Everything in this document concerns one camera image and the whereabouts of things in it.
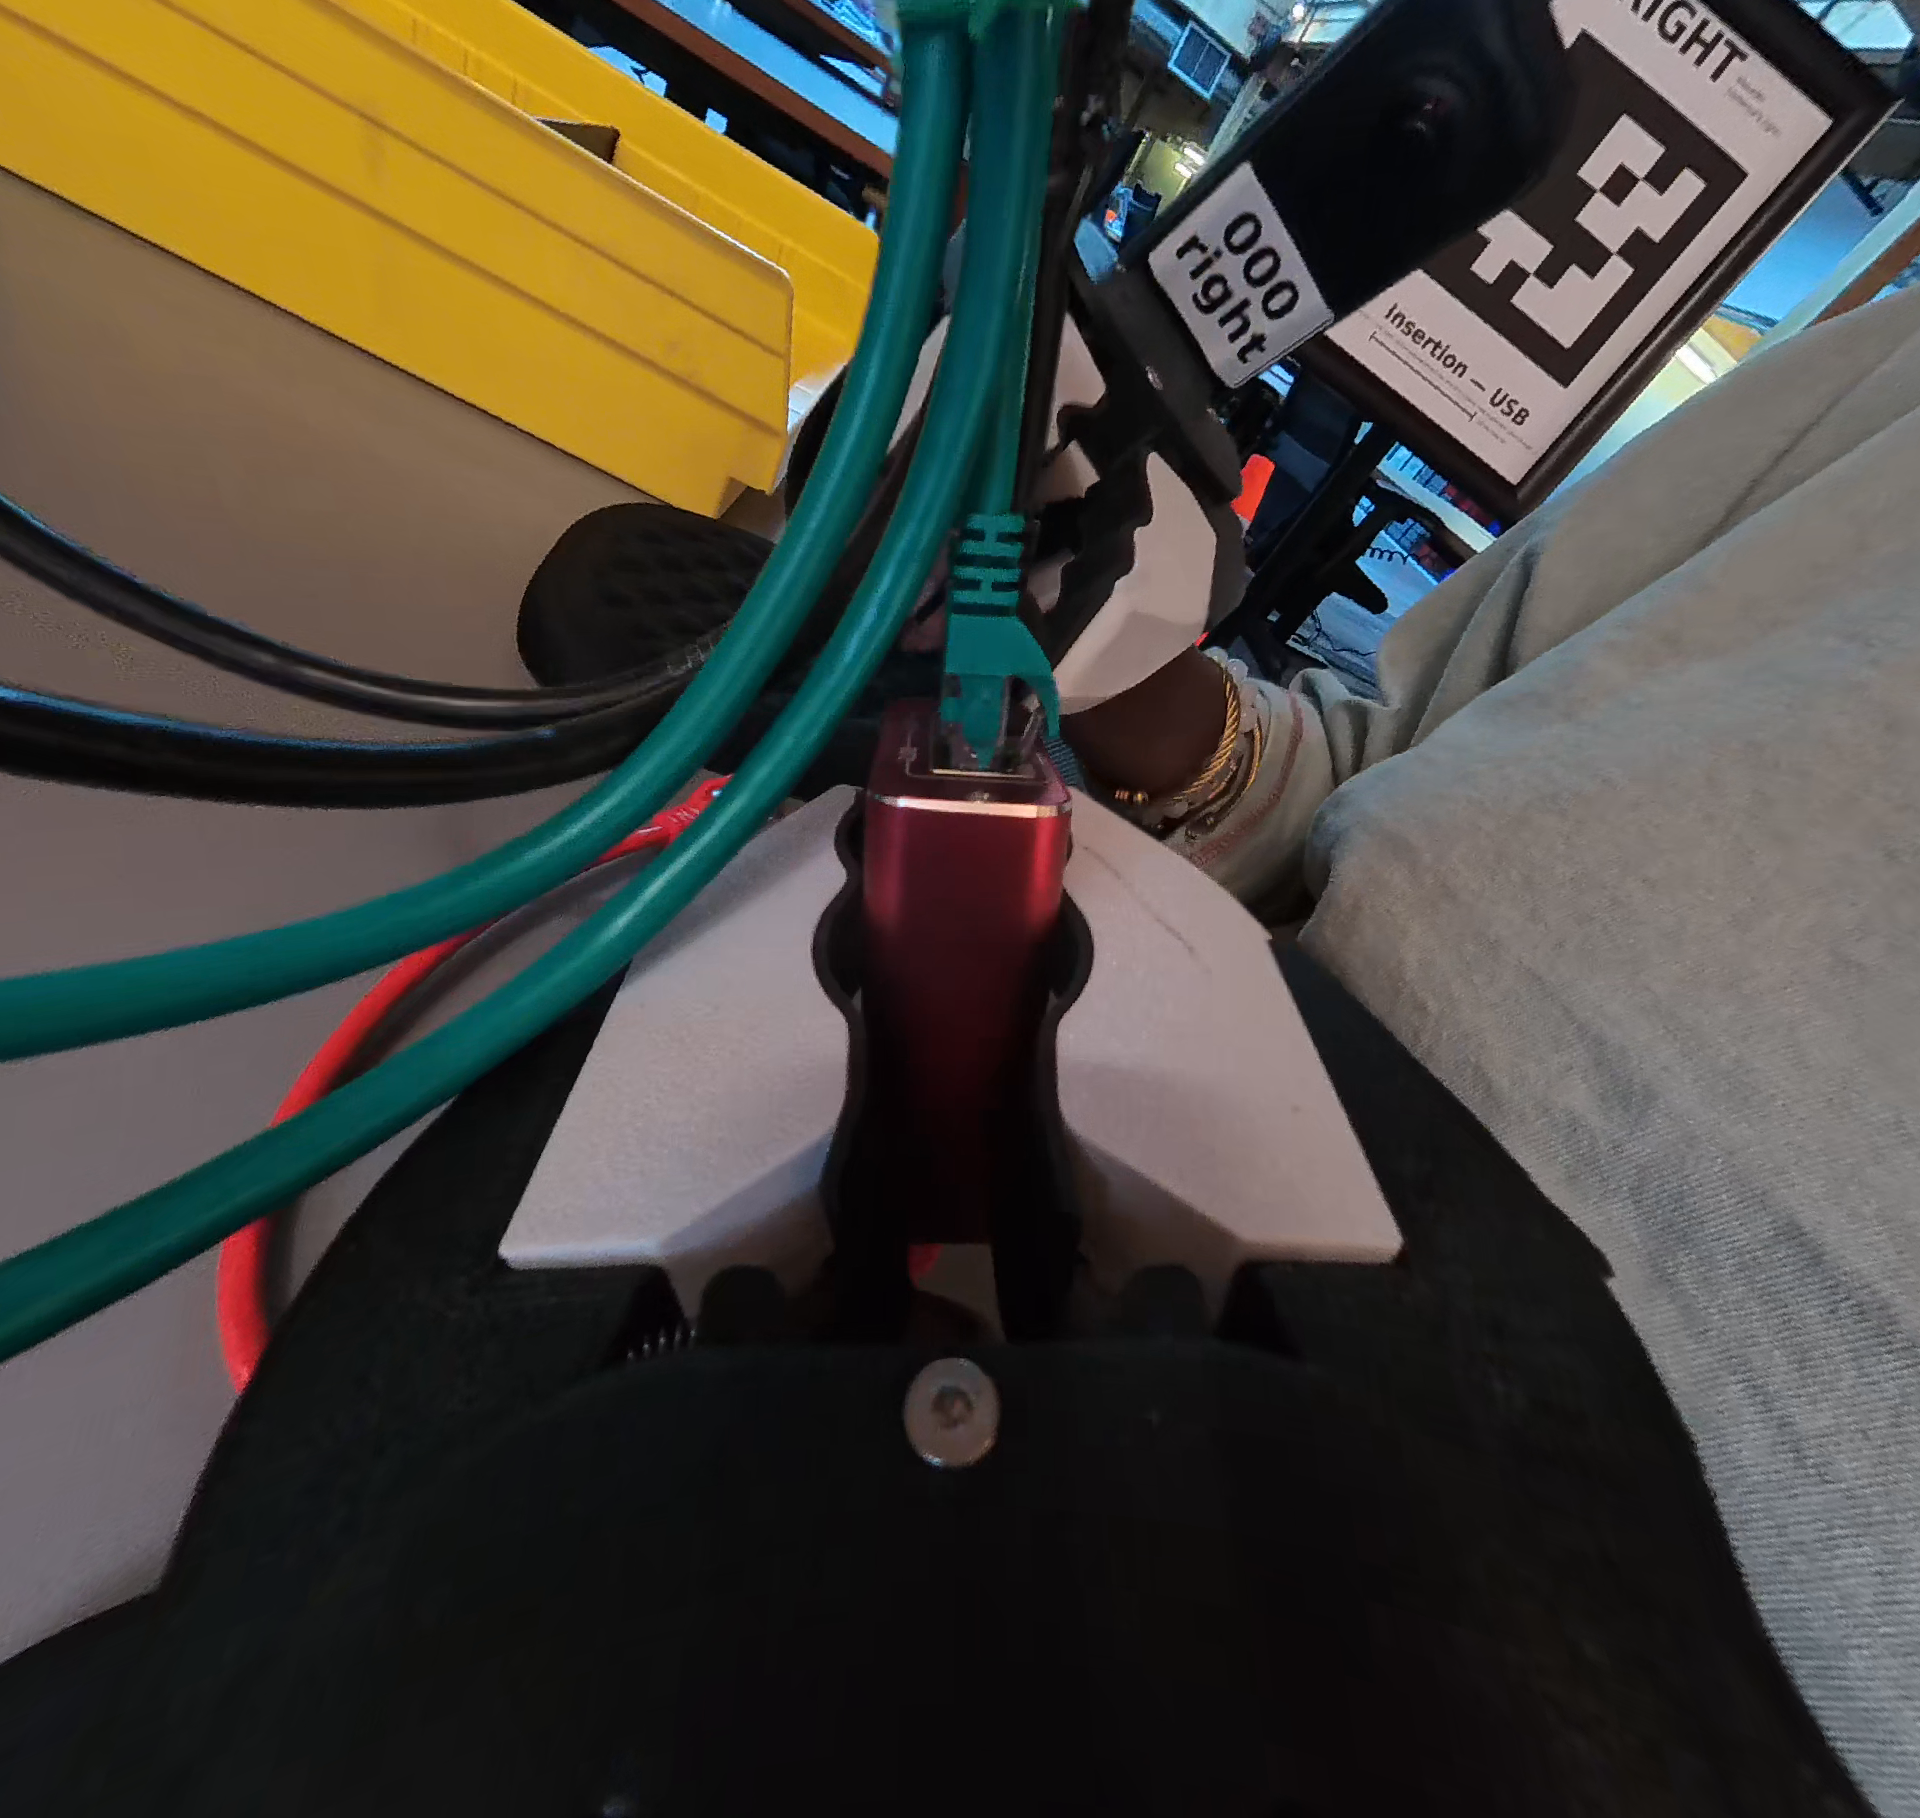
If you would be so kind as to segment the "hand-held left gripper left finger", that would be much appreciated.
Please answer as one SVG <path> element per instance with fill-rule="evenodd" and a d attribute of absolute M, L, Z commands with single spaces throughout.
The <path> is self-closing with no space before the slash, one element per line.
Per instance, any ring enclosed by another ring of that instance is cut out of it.
<path fill-rule="evenodd" d="M 849 785 L 760 831 L 630 966 L 497 1256 L 516 1271 L 655 1265 L 683 1302 L 730 1267 L 802 1290 L 828 1252 L 820 1179 L 847 1021 L 814 936 L 847 881 Z"/>

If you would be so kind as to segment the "red ethernet splitter box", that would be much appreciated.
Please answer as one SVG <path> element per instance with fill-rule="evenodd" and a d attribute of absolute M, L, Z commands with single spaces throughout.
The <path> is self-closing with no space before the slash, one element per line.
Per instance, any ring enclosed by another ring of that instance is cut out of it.
<path fill-rule="evenodd" d="M 937 701 L 883 715 L 861 825 L 861 995 L 910 1248 L 986 1243 L 1020 1166 L 1069 830 L 1043 749 L 965 768 Z"/>

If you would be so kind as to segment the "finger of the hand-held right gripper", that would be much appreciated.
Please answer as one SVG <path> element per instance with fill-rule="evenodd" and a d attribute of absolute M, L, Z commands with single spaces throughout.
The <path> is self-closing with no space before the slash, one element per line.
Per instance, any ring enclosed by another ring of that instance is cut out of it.
<path fill-rule="evenodd" d="M 1038 576 L 1062 717 L 1111 701 L 1186 653 L 1236 587 L 1229 503 L 1179 475 L 1113 475 L 1040 511 Z"/>
<path fill-rule="evenodd" d="M 914 369 L 885 457 L 885 505 L 889 507 L 896 505 L 914 460 L 920 420 L 924 415 L 928 393 L 933 387 L 948 325 L 948 317 L 935 319 L 914 359 Z M 975 487 L 986 491 L 986 499 L 978 500 L 965 493 L 957 505 L 1023 507 L 1028 505 L 1025 493 L 1030 489 L 1038 493 L 1038 496 L 1030 500 L 1031 505 L 1048 505 L 1086 489 L 1096 472 L 1090 457 L 1067 460 L 1065 472 L 1062 472 L 1053 485 L 1045 485 L 1045 477 L 1053 466 L 1060 466 L 1062 453 L 1077 437 L 1080 423 L 1106 403 L 1118 400 L 1124 387 L 1138 377 L 1140 352 L 1151 347 L 1151 337 L 1138 339 L 1138 331 L 1129 325 L 1122 315 L 1065 317 L 1062 346 L 1053 366 L 1048 407 L 1040 423 L 1038 472 L 1031 485 L 1021 487 L 1016 477 L 1017 460 L 1008 460 L 1004 468 L 1008 481 L 1004 489 L 999 487 L 994 466 L 1003 457 L 997 444 L 1000 418 L 993 407 L 982 420 L 982 437 L 973 454 L 978 472 Z"/>

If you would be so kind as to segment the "yellow plastic bin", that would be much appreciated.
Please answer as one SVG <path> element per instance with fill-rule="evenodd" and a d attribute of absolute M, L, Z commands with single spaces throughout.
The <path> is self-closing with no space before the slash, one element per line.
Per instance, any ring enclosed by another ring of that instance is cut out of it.
<path fill-rule="evenodd" d="M 1 0 L 4 172 L 683 509 L 775 487 L 876 242 L 508 0 Z"/>

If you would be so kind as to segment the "person's right forearm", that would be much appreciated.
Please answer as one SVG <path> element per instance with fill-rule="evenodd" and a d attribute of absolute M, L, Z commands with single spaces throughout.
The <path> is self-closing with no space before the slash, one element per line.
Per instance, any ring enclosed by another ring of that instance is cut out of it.
<path fill-rule="evenodd" d="M 1691 599 L 1680 659 L 1742 615 L 1794 629 L 1821 588 L 1884 587 L 1911 622 L 1915 305 L 1906 289 L 1752 356 L 1554 495 L 1382 632 L 1368 697 L 1212 649 L 1239 701 L 1234 760 L 1159 842 L 1242 902 L 1284 906 L 1332 791 L 1547 653 L 1599 646 L 1632 604 Z"/>

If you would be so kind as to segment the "person's right hand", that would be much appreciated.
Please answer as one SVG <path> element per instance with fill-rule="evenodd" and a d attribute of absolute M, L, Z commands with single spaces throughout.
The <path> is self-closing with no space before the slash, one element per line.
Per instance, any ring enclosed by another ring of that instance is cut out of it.
<path fill-rule="evenodd" d="M 1186 649 L 1124 693 L 1063 717 L 1063 739 L 1108 805 L 1159 821 L 1212 800 L 1234 768 L 1242 697 L 1227 665 Z"/>

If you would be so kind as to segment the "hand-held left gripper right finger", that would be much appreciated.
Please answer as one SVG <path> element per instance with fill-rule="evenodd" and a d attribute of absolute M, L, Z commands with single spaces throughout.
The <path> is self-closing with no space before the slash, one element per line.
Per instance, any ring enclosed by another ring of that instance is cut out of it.
<path fill-rule="evenodd" d="M 1402 1231 L 1266 929 L 1092 799 L 1071 802 L 1065 892 L 1092 944 L 1055 1044 L 1092 1281 L 1174 1265 L 1225 1295 L 1246 1264 L 1397 1261 Z"/>

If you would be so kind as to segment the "black oval pad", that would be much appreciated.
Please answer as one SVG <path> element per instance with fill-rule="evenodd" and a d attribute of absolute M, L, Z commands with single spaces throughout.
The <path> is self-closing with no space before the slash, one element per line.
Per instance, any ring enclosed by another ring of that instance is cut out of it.
<path fill-rule="evenodd" d="M 519 663 L 547 689 L 697 668 L 775 549 L 687 509 L 593 509 L 563 530 L 521 592 Z"/>

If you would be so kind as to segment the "black framed marker sign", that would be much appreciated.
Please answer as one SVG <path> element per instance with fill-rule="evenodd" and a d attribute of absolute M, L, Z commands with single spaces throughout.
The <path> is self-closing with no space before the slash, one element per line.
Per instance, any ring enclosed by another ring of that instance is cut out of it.
<path fill-rule="evenodd" d="M 1575 79 L 1537 184 L 1293 355 L 1490 515 L 1565 481 L 1884 125 L 1794 0 L 1552 0 Z"/>

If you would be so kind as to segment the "person's grey sweatshirt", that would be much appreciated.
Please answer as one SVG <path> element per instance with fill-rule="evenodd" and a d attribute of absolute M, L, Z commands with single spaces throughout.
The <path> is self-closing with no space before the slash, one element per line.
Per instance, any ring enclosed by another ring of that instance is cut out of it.
<path fill-rule="evenodd" d="M 1606 1255 L 1791 1682 L 1915 1815 L 1915 717 L 1333 726 L 1308 947 Z"/>

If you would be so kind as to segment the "wooden office desk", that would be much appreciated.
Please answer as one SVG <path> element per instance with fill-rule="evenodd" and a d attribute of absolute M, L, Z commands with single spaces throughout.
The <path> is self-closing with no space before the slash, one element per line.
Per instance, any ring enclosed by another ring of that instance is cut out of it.
<path fill-rule="evenodd" d="M 853 209 L 893 175 L 896 83 L 883 51 L 814 0 L 512 0 L 661 77 L 670 102 Z"/>

